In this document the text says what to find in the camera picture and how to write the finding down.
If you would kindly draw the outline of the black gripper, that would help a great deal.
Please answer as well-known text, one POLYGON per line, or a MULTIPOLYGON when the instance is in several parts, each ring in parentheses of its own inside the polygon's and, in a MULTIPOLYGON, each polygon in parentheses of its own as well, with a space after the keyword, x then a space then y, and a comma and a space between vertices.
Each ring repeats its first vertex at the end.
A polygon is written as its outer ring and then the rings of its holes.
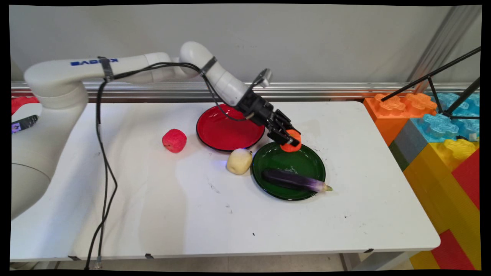
POLYGON ((301 133, 293 127, 291 120, 279 109, 254 91, 247 91, 235 105, 235 109, 253 123, 268 129, 267 136, 280 148, 301 148, 301 133))

